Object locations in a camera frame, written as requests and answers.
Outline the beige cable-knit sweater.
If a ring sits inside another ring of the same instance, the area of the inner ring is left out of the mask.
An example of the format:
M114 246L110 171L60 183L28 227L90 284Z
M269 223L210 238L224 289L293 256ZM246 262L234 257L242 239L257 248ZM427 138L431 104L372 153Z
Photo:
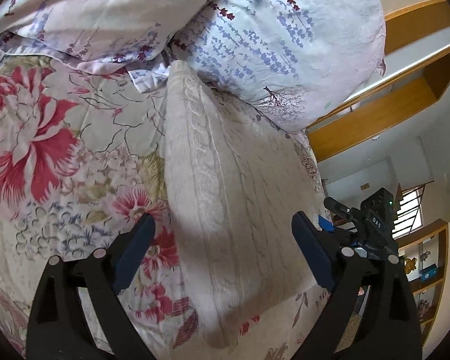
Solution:
M311 147L250 105L213 91L183 61L166 83L165 180L185 287L206 342L315 286L291 230L324 192Z

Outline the blue floral right pillow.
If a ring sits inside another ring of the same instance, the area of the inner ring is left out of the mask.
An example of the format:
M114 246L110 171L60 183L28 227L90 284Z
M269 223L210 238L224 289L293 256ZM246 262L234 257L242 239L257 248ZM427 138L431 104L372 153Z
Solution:
M380 0L210 0L158 57L128 72L147 92L184 61L203 82L296 132L385 72L385 38Z

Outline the floral bed quilt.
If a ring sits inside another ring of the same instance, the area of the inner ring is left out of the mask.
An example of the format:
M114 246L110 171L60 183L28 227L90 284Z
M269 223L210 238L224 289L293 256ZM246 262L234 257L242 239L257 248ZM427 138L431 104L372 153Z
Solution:
M87 258L145 213L155 236L118 299L158 359L291 359L328 292L315 286L243 322L216 349L185 287L165 180L167 85L92 76L48 57L0 52L0 332L26 357L49 258Z

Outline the wooden headboard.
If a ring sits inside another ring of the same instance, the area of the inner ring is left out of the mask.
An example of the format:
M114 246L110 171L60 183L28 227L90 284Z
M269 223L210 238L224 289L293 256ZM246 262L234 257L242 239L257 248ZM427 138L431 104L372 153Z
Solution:
M310 126L311 148L328 160L438 102L450 86L450 4L428 0L385 16L383 76L374 76Z

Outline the pink floral left pillow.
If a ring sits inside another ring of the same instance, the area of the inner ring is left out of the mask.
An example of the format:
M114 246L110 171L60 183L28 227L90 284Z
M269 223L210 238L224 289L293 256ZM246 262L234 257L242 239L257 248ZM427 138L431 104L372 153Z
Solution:
M3 0L0 48L91 74L157 57L209 0Z

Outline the wooden wall shelf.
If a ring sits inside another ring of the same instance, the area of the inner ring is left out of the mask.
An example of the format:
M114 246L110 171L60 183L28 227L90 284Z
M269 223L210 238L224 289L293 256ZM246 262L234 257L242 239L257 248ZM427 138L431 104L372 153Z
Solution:
M448 223L437 219L397 238L407 280L416 303L421 341L432 330L446 278L448 262Z

